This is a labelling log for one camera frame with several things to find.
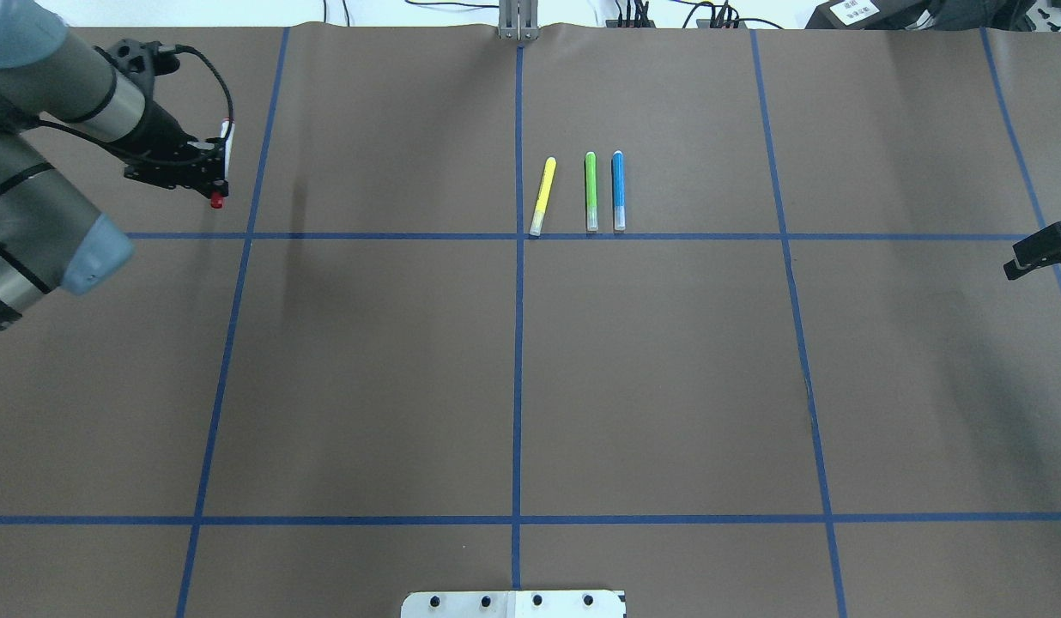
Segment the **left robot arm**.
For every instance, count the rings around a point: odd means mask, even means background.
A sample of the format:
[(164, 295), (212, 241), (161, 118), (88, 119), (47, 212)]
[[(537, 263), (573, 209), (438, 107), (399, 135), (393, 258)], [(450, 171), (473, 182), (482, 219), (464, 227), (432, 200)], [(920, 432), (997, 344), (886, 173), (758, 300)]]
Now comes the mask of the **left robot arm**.
[[(156, 95), (182, 56), (221, 88), (225, 116), (211, 136), (184, 128)], [(126, 179), (194, 191), (220, 208), (231, 193), (234, 103), (196, 47), (81, 38), (36, 1), (0, 1), (0, 332), (55, 292), (82, 296), (133, 258), (131, 236), (84, 195), (40, 147), (55, 130), (94, 145)]]

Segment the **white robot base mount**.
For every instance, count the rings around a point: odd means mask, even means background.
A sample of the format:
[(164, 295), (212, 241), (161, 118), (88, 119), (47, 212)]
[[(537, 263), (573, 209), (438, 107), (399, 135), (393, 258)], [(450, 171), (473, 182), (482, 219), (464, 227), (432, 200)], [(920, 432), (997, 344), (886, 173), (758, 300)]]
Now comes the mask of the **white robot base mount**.
[(418, 591), (401, 617), (626, 617), (625, 593), (611, 590)]

